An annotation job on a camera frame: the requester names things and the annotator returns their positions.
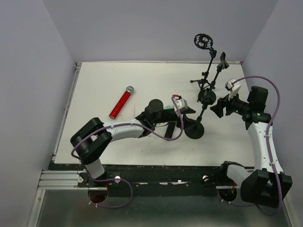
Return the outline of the red glitter microphone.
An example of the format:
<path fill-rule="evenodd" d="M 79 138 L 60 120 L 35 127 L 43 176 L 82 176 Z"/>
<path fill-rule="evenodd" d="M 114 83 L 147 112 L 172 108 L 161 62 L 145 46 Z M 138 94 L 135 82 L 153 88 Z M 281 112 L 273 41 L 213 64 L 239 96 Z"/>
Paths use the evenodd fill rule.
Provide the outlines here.
<path fill-rule="evenodd" d="M 126 104 L 126 102 L 129 99 L 129 97 L 133 93 L 134 93 L 134 87 L 128 86 L 125 89 L 125 92 L 123 93 L 123 95 L 121 96 L 121 98 L 119 99 L 119 101 L 117 102 L 117 104 L 115 105 L 115 107 L 113 108 L 113 110 L 111 111 L 111 113 L 109 114 L 109 117 L 111 119 L 115 119 L 119 115 L 119 113 L 121 112 L 122 108 L 124 107 L 124 105 Z"/>

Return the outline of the black round-base mic stand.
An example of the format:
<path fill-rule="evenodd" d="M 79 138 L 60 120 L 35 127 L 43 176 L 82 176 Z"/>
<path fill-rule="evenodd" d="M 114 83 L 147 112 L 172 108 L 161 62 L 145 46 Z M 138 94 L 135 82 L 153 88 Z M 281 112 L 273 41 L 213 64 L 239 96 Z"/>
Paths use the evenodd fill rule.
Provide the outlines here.
<path fill-rule="evenodd" d="M 216 95 L 215 93 L 213 92 L 213 103 L 204 103 L 203 100 L 202 100 L 202 97 L 203 97 L 203 90 L 202 89 L 199 94 L 198 94 L 198 99 L 197 101 L 200 102 L 202 104 L 202 110 L 201 110 L 201 113 L 200 115 L 197 117 L 196 121 L 197 121 L 197 124 L 196 125 L 192 125 L 192 126 L 189 126 L 189 127 L 186 127 L 185 128 L 185 134 L 190 138 L 190 139 L 199 139 L 201 138 L 203 135 L 204 135 L 204 127 L 201 123 L 202 121 L 202 116 L 205 112 L 205 110 L 208 108 L 209 105 L 212 105 L 215 100 L 216 100 Z"/>

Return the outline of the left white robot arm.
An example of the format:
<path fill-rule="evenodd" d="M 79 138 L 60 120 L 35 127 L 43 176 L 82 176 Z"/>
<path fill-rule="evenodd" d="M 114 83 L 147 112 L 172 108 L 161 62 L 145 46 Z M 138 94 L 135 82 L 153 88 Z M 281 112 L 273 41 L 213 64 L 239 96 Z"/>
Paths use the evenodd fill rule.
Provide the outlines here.
<path fill-rule="evenodd" d="M 180 96 L 172 96 L 173 107 L 165 109 L 163 102 L 153 99 L 137 117 L 130 121 L 105 123 L 95 117 L 89 120 L 70 139 L 71 155 L 78 159 L 93 179 L 100 180 L 105 169 L 100 161 L 102 153 L 114 141 L 128 138 L 143 138 L 155 133 L 157 124 L 176 123 L 184 132 L 195 122 L 187 114 L 196 113 Z"/>

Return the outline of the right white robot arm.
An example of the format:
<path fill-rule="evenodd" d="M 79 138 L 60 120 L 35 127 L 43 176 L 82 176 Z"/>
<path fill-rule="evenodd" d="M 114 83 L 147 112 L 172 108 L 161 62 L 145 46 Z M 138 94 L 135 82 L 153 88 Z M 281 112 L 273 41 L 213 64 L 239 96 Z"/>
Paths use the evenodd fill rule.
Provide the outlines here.
<path fill-rule="evenodd" d="M 293 182 L 279 164 L 272 138 L 272 117 L 264 112 L 268 90 L 252 86 L 246 102 L 240 100 L 238 91 L 239 88 L 230 88 L 230 93 L 210 109 L 219 118 L 232 113 L 242 116 L 253 147 L 254 171 L 249 173 L 239 163 L 224 161 L 218 178 L 235 182 L 242 201 L 278 208 Z"/>

